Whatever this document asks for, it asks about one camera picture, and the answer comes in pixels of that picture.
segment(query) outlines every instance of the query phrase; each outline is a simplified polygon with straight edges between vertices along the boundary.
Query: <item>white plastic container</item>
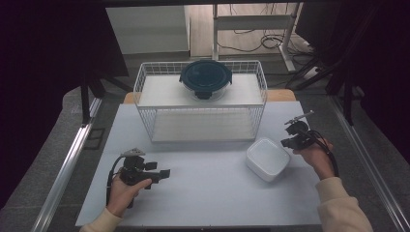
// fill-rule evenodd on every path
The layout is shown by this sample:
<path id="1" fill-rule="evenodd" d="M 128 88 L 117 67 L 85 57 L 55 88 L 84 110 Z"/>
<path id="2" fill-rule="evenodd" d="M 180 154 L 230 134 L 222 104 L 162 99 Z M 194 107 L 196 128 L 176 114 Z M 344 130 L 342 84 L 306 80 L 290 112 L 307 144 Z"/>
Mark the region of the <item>white plastic container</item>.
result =
<path id="1" fill-rule="evenodd" d="M 260 138 L 247 150 L 247 166 L 266 182 L 272 182 L 290 162 L 290 156 L 276 142 Z"/>

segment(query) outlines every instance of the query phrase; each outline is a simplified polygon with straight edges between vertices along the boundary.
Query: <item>white panel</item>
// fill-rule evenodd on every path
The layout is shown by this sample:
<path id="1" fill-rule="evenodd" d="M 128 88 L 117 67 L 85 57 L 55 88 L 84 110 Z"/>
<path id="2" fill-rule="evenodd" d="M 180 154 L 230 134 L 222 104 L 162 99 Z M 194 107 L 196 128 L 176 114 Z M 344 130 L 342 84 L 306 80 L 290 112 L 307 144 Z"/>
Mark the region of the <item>white panel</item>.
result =
<path id="1" fill-rule="evenodd" d="M 303 114 L 295 102 L 268 102 L 258 137 L 288 137 L 284 124 Z M 96 218 L 105 204 L 112 163 L 137 147 L 170 178 L 142 190 L 120 226 L 203 227 L 319 224 L 314 185 L 318 178 L 300 156 L 291 155 L 284 172 L 266 183 L 246 165 L 252 142 L 153 144 L 132 104 L 120 105 L 76 225 Z"/>
<path id="2" fill-rule="evenodd" d="M 189 50 L 184 6 L 106 11 L 123 54 Z"/>
<path id="3" fill-rule="evenodd" d="M 232 85 L 226 86 L 223 97 L 210 102 L 196 100 L 193 92 L 179 82 L 179 78 L 180 75 L 148 75 L 138 106 L 194 108 L 263 104 L 255 74 L 233 74 Z"/>

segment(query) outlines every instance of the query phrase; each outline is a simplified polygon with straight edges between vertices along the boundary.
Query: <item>hand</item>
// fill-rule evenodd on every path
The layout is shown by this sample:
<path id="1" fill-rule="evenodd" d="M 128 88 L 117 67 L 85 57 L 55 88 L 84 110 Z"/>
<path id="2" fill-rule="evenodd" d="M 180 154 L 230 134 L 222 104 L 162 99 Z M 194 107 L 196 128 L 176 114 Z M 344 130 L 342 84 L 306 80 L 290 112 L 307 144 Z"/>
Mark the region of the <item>hand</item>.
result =
<path id="1" fill-rule="evenodd" d="M 116 217 L 121 218 L 132 200 L 138 195 L 140 189 L 151 185 L 152 180 L 147 179 L 134 186 L 127 186 L 121 181 L 120 175 L 112 180 L 111 193 L 106 209 Z"/>
<path id="2" fill-rule="evenodd" d="M 329 150 L 332 151 L 333 144 L 326 139 L 319 139 L 325 145 L 328 145 Z M 316 143 L 310 145 L 303 150 L 293 150 L 293 154 L 301 155 L 305 162 L 313 167 L 320 180 L 335 177 L 335 172 L 332 162 L 323 149 Z"/>

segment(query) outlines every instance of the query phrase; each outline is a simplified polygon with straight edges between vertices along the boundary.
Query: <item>white tabletop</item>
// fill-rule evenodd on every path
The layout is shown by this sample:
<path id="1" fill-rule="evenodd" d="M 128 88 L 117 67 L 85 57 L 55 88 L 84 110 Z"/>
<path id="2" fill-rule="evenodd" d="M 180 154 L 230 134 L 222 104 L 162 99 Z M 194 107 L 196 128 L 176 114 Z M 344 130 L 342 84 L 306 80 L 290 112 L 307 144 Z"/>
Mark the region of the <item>white tabletop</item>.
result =
<path id="1" fill-rule="evenodd" d="M 268 102 L 257 137 L 289 137 L 285 122 L 303 114 L 298 101 Z M 133 104 L 120 105 L 76 225 L 94 220 L 105 206 L 113 162 L 137 147 L 170 178 L 142 190 L 121 225 L 134 227 L 243 227 L 319 224 L 314 171 L 300 156 L 266 183 L 246 165 L 252 142 L 151 143 Z"/>

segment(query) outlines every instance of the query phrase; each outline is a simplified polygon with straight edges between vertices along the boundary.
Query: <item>beige sleeve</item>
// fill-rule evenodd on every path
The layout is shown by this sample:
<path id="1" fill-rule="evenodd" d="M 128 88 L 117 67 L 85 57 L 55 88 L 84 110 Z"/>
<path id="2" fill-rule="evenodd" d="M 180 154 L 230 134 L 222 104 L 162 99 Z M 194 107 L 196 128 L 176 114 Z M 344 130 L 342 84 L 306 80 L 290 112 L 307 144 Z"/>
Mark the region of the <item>beige sleeve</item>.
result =
<path id="1" fill-rule="evenodd" d="M 112 232 L 122 221 L 120 217 L 111 214 L 106 208 L 91 223 L 85 224 L 79 230 L 80 232 Z"/>
<path id="2" fill-rule="evenodd" d="M 325 179 L 316 188 L 321 202 L 318 212 L 323 231 L 373 231 L 358 200 L 347 194 L 340 178 Z"/>

